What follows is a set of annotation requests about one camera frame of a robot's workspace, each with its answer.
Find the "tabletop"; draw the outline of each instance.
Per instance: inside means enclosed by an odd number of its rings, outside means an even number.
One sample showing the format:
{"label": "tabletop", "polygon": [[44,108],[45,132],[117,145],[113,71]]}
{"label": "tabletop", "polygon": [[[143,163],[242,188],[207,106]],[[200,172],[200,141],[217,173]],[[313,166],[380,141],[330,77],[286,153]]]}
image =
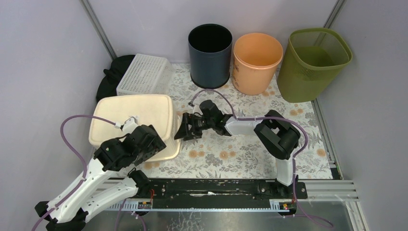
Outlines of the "tabletop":
{"label": "tabletop", "polygon": [[[173,64],[173,67],[176,73],[170,81],[167,95],[171,97],[178,116],[184,112],[192,113],[188,102],[201,88],[191,81],[189,64]],[[217,91],[227,97],[238,117],[264,116],[273,109],[300,124],[308,134],[309,144],[296,157],[296,173],[300,179],[332,179],[311,102],[285,101],[279,93],[276,77],[265,92],[255,96],[240,93],[231,80]],[[228,104],[214,92],[203,92],[194,104],[199,105],[207,99],[212,100],[223,113],[231,114]],[[275,163],[275,158],[257,136],[224,137],[206,130],[201,139],[182,141],[180,152],[175,158],[145,162],[136,169],[141,169],[149,178],[274,179]],[[133,167],[131,165],[123,169],[117,177],[126,176]]]}

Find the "robotic arm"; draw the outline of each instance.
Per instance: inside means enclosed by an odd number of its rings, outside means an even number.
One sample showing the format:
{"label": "robotic arm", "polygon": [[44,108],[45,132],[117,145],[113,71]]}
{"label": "robotic arm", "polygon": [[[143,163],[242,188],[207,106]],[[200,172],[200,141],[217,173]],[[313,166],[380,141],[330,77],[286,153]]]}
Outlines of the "robotic arm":
{"label": "robotic arm", "polygon": [[[184,141],[201,138],[203,130],[213,129],[223,136],[256,135],[268,152],[276,158],[278,175],[277,181],[288,187],[293,183],[292,151],[298,146],[300,133],[290,123],[279,120],[251,120],[235,119],[231,114],[222,114],[217,106],[206,100],[200,104],[199,113],[184,113],[180,129],[174,139]],[[265,116],[281,117],[277,111],[271,110]]]}
{"label": "robotic arm", "polygon": [[[49,221],[48,231],[81,230],[92,217],[117,201],[144,193],[139,189],[148,184],[148,178],[141,171],[132,171],[117,185],[93,195],[98,186],[115,172],[131,163],[139,165],[166,147],[152,125],[139,126],[134,117],[128,119],[121,129],[127,133],[124,137],[107,140],[96,150],[88,164],[85,179],[81,173],[56,198],[36,205],[35,210],[40,217],[54,208],[45,217]],[[70,196],[58,204],[68,194]]]}

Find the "white perforated basket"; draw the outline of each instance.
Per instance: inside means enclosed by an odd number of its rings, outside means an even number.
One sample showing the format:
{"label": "white perforated basket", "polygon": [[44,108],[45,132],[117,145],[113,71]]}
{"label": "white perforated basket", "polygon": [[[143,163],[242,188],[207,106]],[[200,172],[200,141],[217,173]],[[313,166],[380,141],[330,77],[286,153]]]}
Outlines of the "white perforated basket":
{"label": "white perforated basket", "polygon": [[162,57],[136,54],[116,88],[117,95],[164,94],[175,70]]}

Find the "black bin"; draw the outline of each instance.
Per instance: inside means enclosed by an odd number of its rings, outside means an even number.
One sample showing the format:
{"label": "black bin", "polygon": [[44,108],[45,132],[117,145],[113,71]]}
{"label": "black bin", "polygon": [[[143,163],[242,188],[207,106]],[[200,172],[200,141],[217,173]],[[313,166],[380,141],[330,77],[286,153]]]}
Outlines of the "black bin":
{"label": "black bin", "polygon": [[191,80],[200,88],[220,88],[230,77],[232,34],[223,26],[204,24],[189,34]]}

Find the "gray floor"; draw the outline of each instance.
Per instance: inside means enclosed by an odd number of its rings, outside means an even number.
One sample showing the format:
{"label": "gray floor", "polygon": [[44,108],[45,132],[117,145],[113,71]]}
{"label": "gray floor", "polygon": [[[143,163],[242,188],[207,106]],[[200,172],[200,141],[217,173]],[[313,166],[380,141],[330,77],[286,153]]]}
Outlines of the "gray floor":
{"label": "gray floor", "polygon": [[[341,202],[302,202],[308,214],[331,221],[334,230],[353,230],[347,209]],[[84,231],[113,231],[117,212],[104,211],[92,219]],[[150,212],[143,216],[150,231],[326,231],[307,218],[283,219],[277,213],[265,212]],[[123,212],[119,231],[143,230],[140,220]]]}

